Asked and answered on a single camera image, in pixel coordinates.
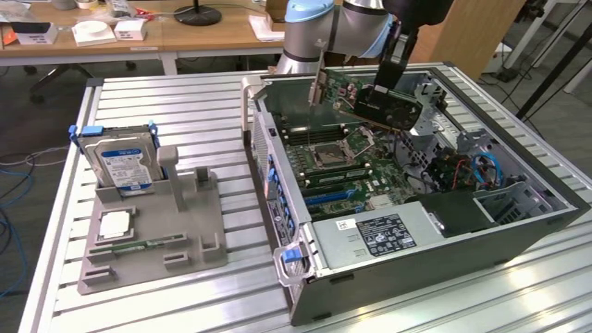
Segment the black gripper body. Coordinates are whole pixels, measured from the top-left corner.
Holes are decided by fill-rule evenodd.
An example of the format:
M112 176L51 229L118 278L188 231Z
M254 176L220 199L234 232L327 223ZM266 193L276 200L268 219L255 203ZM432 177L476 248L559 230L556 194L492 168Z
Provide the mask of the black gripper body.
M398 18L404 28L440 24L454 0L384 0L383 8Z

